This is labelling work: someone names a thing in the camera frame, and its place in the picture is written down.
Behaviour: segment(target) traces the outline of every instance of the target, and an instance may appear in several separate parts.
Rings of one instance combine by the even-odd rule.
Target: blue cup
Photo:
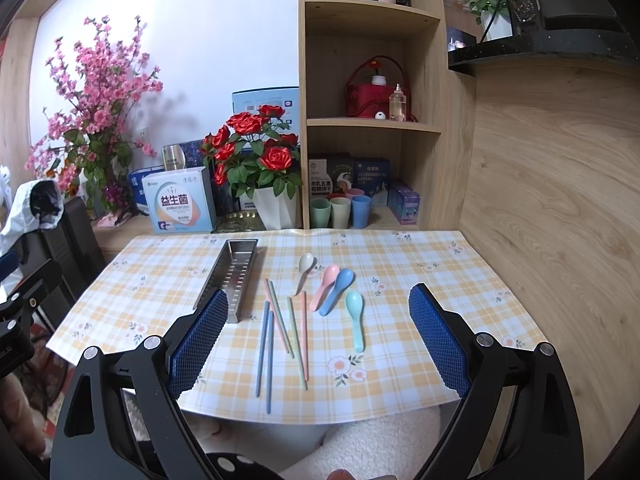
[[[353,220],[353,227],[356,229],[364,229],[369,223],[370,213],[370,196],[357,195],[351,197],[351,218]]]

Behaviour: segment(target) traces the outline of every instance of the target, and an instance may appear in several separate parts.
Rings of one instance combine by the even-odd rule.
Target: pink spoon
[[[338,272],[340,272],[340,267],[334,264],[328,266],[324,270],[324,274],[322,275],[322,283],[320,283],[320,287],[314,294],[313,298],[311,299],[311,303],[309,304],[309,310],[311,312],[318,310],[318,304],[320,303],[320,299],[322,298],[324,291],[335,281],[336,277],[338,276]]]

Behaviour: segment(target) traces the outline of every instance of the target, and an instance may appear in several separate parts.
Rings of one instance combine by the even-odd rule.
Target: metal screw
[[[478,341],[480,346],[491,346],[494,344],[494,338],[484,332],[479,333],[478,336],[476,336],[476,341]]]
[[[98,355],[98,349],[95,346],[89,346],[82,355],[85,359],[93,359]]]
[[[544,355],[553,355],[556,352],[556,349],[553,348],[549,343],[542,343],[540,345],[540,351]]]
[[[144,345],[147,350],[153,350],[154,348],[158,348],[160,346],[160,338],[157,335],[147,337],[145,339]]]

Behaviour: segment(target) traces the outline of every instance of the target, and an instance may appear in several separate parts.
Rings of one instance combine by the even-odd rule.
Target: white vase
[[[489,22],[491,21],[491,16],[494,15],[494,12],[489,12],[488,10],[483,10],[480,15],[480,19],[482,20],[482,26],[484,30],[486,30]],[[498,12],[495,15],[494,22],[491,24],[491,28],[486,34],[485,41],[497,40],[498,38],[508,38],[512,36],[511,32],[511,22],[508,18],[505,18],[503,15]]]
[[[254,190],[254,204],[267,231],[278,229],[297,229],[301,226],[299,207],[300,188],[296,188],[293,200],[284,190],[279,196],[273,193],[273,187]]]

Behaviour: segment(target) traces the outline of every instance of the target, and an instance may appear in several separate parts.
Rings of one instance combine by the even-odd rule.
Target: person's hand
[[[331,473],[326,480],[355,480],[355,478],[348,471],[338,469],[338,471]]]
[[[0,380],[0,416],[18,446],[35,456],[44,453],[44,435],[36,428],[27,396],[13,374]]]

